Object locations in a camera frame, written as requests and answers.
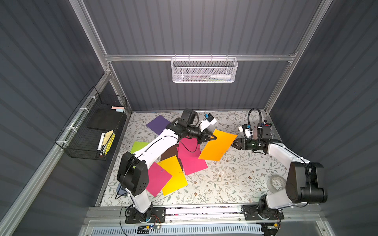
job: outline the tape roll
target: tape roll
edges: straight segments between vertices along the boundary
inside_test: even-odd
[[[282,185],[282,189],[285,188],[285,186],[286,186],[286,180],[285,180],[283,177],[281,177],[281,176],[279,176],[279,175],[277,175],[277,174],[273,174],[273,175],[271,175],[271,176],[269,177],[269,179],[268,179],[268,181],[267,181],[267,183],[266,183],[266,185],[267,185],[269,191],[271,191],[272,193],[276,193],[276,192],[279,191],[278,189],[276,189],[276,188],[273,186],[273,183],[272,183],[273,180],[276,180],[276,181],[280,182],[281,185]]]

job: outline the table surface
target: table surface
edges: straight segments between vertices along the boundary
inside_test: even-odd
[[[200,120],[204,113],[199,112]],[[217,120],[215,129],[233,133],[242,137],[238,127],[247,123],[248,112],[245,111],[219,111],[211,113]],[[133,113],[125,136],[122,139],[111,177],[106,187],[101,206],[130,205],[129,197],[115,199],[116,189],[119,184],[116,175],[121,161],[121,156],[131,150],[135,141],[151,142],[158,135],[150,130],[146,124],[162,115],[173,121],[181,116],[181,112],[166,113]],[[255,126],[259,120],[256,111],[251,113],[251,125]],[[148,193],[149,199],[154,205],[182,205],[182,204],[223,204],[258,202],[260,196],[269,194],[266,182],[271,174],[277,174],[286,179],[288,170],[274,157],[270,155],[253,153],[251,150],[242,151],[230,147],[219,162],[206,161],[208,169],[186,175],[188,186],[164,196],[160,192],[157,197]]]

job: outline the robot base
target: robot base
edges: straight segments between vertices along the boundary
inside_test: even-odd
[[[259,203],[256,205],[243,205],[242,211],[246,221],[259,220],[282,220],[284,215],[282,211],[270,209],[266,204],[266,195],[261,196]]]
[[[126,224],[140,224],[140,223],[153,224],[155,223],[155,220],[157,222],[159,222],[160,220],[160,223],[164,223],[165,216],[166,216],[165,212],[166,212],[165,207],[153,207],[150,220],[148,222],[143,222],[141,217],[137,214],[137,210],[135,208],[129,208],[125,212],[125,215],[126,215],[125,223]]]

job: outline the wire basket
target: wire basket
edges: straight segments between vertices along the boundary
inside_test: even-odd
[[[232,83],[238,63],[236,57],[173,57],[175,83]]]
[[[87,107],[80,108],[81,113],[76,122],[65,128],[68,129],[67,135],[60,139],[57,138],[55,143],[59,145],[70,157],[106,160],[106,156],[109,153],[110,148],[117,146],[117,144],[113,143],[113,141],[116,137],[121,135],[123,124],[126,122],[126,98],[123,96],[103,93],[96,93],[96,95],[91,98],[92,99],[89,101]],[[114,128],[113,134],[110,136],[109,140],[102,146],[101,150],[98,151],[97,148],[101,134],[106,133],[106,131],[88,128],[87,125],[98,109],[111,110],[112,106],[125,107],[124,112],[122,113],[122,116]]]

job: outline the pink sticky note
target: pink sticky note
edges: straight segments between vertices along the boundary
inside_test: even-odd
[[[147,191],[156,197],[172,178],[172,175],[154,162],[148,169],[148,178],[149,183],[147,185]]]
[[[198,158],[182,158],[181,163],[186,175],[208,168],[206,161]]]
[[[197,139],[183,138],[178,144],[177,151],[178,151],[178,158],[180,159],[184,159],[188,157],[198,158],[201,154],[200,145],[197,143]]]

